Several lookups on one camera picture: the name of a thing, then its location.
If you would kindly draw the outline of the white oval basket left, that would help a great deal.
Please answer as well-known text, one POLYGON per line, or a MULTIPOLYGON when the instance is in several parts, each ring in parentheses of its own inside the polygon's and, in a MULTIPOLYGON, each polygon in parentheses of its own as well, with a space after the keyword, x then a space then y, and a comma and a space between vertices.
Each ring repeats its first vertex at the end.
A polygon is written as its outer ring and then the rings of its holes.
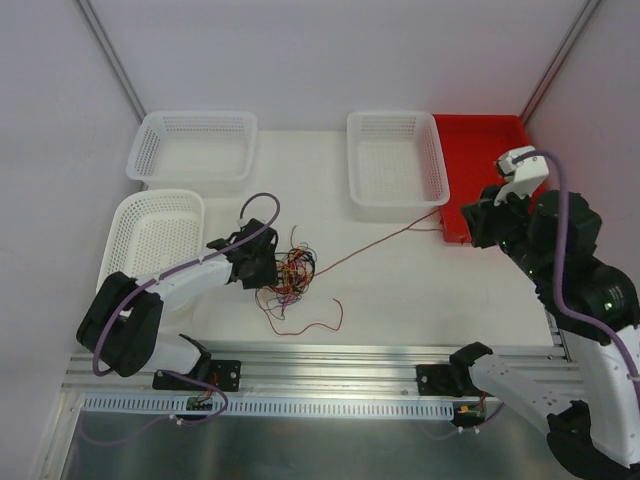
POLYGON ((97 284, 121 271, 130 277, 159 274, 200 253, 205 205, 182 189, 142 191, 116 208, 97 284))

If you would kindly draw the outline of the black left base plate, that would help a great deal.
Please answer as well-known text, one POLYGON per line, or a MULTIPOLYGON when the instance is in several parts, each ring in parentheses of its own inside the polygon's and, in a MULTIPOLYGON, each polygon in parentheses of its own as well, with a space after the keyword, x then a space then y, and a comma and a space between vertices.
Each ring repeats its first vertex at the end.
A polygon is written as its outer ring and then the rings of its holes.
MULTIPOLYGON (((216 386, 224 392, 237 392, 242 363, 239 360, 209 360, 196 366, 185 377, 216 386)), ((199 387, 167 373, 154 374, 152 388, 158 391, 196 391, 199 387)))

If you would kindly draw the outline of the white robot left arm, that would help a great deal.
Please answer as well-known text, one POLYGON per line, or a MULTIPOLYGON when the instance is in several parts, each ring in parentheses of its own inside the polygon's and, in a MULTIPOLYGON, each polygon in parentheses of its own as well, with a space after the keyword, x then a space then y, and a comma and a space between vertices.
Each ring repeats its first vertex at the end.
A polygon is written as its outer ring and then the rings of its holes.
POLYGON ((251 219, 230 237, 210 242, 199 256, 163 273, 109 275, 76 333, 77 341, 93 353, 93 373, 126 378, 143 370, 171 371, 185 387, 203 387, 210 377, 210 354, 185 334, 162 334, 161 321, 218 287, 235 282, 245 289, 274 285, 277 243, 275 229, 251 219))

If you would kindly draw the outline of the red plastic tray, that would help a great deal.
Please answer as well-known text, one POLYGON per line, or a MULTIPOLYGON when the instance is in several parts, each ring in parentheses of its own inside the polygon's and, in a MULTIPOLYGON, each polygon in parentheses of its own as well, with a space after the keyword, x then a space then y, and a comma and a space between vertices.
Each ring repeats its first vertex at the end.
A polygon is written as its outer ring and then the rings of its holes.
POLYGON ((437 114, 435 120, 450 191, 449 201, 439 208, 443 239, 467 244, 470 233, 460 208, 477 201, 484 187, 503 184, 497 159, 530 141, 516 115, 437 114))

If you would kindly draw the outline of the white rectangular basket centre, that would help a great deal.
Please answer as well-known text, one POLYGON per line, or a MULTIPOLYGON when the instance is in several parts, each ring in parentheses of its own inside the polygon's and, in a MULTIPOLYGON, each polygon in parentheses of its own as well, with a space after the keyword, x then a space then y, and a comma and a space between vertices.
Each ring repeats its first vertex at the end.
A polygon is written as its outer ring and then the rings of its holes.
POLYGON ((349 195, 362 221, 403 223, 450 200, 435 117, 419 111, 347 117, 349 195))

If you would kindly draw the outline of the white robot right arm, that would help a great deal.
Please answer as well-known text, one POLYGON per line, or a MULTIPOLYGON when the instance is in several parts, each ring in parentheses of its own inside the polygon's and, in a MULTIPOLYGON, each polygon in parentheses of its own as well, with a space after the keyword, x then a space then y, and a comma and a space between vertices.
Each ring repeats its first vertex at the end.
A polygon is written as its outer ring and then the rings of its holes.
POLYGON ((579 367, 585 397, 564 399, 474 342, 449 358, 450 386, 500 399, 529 421, 580 479, 639 476, 639 299, 631 279, 598 260, 601 217, 578 193, 537 199, 483 189, 462 207, 475 247, 497 246, 532 281, 579 367))

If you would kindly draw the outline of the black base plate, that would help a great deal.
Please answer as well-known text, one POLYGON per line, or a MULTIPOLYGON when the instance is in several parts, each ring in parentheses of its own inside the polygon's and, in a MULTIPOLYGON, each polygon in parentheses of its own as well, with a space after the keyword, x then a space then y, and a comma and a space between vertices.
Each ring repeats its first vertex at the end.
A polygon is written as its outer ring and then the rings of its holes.
POLYGON ((466 371, 449 364, 420 364, 415 367, 420 396, 480 397, 482 392, 466 371))
MULTIPOLYGON (((242 363, 239 360, 209 360, 196 366, 185 377, 216 386, 224 392, 237 392, 242 363)), ((196 391, 199 387, 167 373, 154 374, 152 388, 158 391, 196 391)))

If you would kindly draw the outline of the white rectangular basket back left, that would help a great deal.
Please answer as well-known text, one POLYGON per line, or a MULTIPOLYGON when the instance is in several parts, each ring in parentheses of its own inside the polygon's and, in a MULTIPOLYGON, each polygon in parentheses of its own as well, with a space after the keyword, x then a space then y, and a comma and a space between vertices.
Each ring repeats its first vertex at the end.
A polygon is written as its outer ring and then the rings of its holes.
POLYGON ((151 112, 136 133, 126 174, 150 189, 235 196, 249 183, 257 133, 257 117, 246 111, 151 112))

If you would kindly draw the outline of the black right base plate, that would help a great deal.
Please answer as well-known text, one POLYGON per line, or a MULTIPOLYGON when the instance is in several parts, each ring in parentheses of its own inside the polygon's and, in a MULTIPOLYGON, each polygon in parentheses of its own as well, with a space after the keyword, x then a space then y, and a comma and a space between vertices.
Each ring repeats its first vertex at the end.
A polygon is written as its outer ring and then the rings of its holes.
POLYGON ((415 367, 420 396, 480 397, 482 392, 466 371, 449 364, 420 364, 415 367))

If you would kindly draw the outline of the white rectangular basket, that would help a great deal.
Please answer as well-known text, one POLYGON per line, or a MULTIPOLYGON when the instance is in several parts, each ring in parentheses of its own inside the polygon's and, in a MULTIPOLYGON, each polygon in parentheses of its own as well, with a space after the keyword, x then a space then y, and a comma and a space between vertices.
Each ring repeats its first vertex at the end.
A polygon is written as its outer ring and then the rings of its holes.
POLYGON ((435 117, 419 111, 347 117, 349 195, 362 221, 403 223, 450 200, 435 117))
POLYGON ((126 174, 150 189, 235 196, 249 183, 257 133, 257 117, 246 111, 151 112, 136 133, 126 174))

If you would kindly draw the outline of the aluminium mounting rail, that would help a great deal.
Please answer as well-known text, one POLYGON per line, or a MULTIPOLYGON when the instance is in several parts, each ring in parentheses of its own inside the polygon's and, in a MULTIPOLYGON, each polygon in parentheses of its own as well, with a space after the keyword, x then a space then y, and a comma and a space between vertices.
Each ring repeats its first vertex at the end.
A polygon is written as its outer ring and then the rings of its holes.
MULTIPOLYGON (((238 395, 357 399, 417 398, 416 365, 448 363, 460 347, 205 342, 215 359, 239 360, 238 395)), ((562 347, 491 347, 529 378, 568 397, 584 390, 562 347)), ((89 353, 71 356, 63 391, 152 393, 151 373, 97 377, 89 353)))

